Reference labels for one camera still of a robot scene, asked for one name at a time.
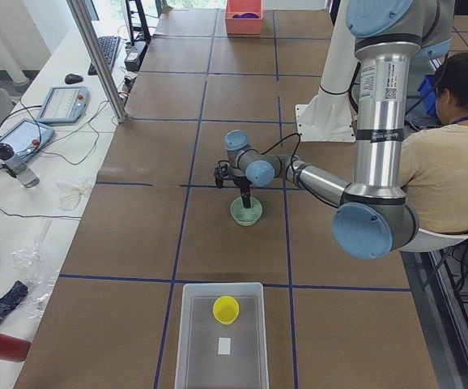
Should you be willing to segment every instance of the computer mouse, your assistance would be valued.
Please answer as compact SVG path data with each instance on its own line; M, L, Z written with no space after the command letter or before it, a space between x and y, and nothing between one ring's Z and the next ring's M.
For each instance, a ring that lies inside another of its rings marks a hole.
M68 84L80 83L81 81L83 81L83 77L81 75L69 73L68 75L65 76L65 83L68 83Z

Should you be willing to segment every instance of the blue and white device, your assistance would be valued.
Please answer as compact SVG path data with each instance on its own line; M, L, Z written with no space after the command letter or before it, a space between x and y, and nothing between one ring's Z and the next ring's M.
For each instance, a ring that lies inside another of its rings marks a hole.
M23 119L0 138L0 143L9 144L22 160L28 160L46 145L53 135L52 127Z
M87 87L52 87L36 120L53 125L75 123L87 108L87 102Z

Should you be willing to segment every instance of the robotic arm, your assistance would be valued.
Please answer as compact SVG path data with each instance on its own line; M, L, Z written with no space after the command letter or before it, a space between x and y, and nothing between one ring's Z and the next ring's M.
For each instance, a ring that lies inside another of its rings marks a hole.
M262 155L242 131L226 136L228 166L223 174L217 169L216 178L217 184L226 177L244 182L245 198L250 183L265 186L275 177L286 178L338 208L333 232L346 252L375 259L404 246L418 231L415 211L398 186L409 64L416 54L429 60L448 52L454 0L345 3L347 28L355 36L361 63L353 182L297 156Z

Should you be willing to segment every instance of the keyboard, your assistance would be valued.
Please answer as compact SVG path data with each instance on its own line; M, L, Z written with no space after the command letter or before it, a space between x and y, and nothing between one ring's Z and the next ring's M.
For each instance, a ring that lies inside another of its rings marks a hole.
M104 59L108 64L108 69L113 69L113 63L115 62L115 57L117 56L117 51L121 45L121 38L119 36L100 36L97 38L99 41L99 46L103 51ZM90 64L88 68L88 75L96 75L97 69L93 63Z

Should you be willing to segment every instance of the yellow cup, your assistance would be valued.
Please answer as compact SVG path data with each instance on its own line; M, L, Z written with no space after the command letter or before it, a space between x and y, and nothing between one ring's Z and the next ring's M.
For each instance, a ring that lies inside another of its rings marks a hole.
M234 323L240 314L240 305L232 296L222 296L215 301L212 306L212 314L220 323L228 326Z

